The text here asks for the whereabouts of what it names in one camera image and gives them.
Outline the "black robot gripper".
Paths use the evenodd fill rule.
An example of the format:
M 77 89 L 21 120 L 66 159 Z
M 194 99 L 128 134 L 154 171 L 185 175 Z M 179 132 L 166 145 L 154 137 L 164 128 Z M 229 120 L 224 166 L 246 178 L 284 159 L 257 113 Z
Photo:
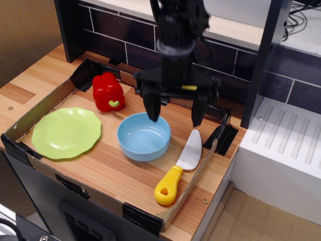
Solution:
M 161 111 L 161 97 L 193 99 L 193 127 L 201 125 L 207 104 L 218 101 L 221 81 L 202 73 L 193 65 L 195 42 L 182 47 L 156 43 L 161 56 L 160 67 L 134 73 L 135 92 L 142 95 L 150 120 L 157 121 Z M 182 85 L 195 85 L 196 91 L 182 90 Z

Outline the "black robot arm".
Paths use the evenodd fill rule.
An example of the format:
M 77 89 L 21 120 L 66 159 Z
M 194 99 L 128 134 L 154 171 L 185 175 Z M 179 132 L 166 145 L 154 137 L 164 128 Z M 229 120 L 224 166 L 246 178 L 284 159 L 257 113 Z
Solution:
M 157 121 L 161 100 L 191 99 L 192 122 L 199 126 L 207 106 L 218 100 L 221 82 L 193 65 L 195 40 L 203 39 L 209 14 L 203 1 L 151 1 L 158 27 L 159 68 L 134 73 L 135 92 L 150 120 Z

